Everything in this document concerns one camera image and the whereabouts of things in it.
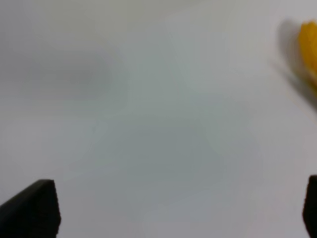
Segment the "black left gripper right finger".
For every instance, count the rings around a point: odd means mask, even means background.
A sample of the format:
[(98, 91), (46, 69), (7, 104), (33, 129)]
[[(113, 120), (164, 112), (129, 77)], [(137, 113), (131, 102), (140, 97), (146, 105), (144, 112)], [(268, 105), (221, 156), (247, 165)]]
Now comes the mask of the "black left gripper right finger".
[(308, 180), (302, 212), (303, 221), (310, 238), (317, 238), (317, 176)]

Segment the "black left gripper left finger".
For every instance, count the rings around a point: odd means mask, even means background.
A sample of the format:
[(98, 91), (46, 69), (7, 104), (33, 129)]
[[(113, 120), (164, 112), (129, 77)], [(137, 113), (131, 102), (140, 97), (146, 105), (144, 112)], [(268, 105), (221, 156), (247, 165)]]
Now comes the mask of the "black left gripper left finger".
[(0, 206), (2, 238), (55, 238), (61, 224), (55, 182), (40, 179)]

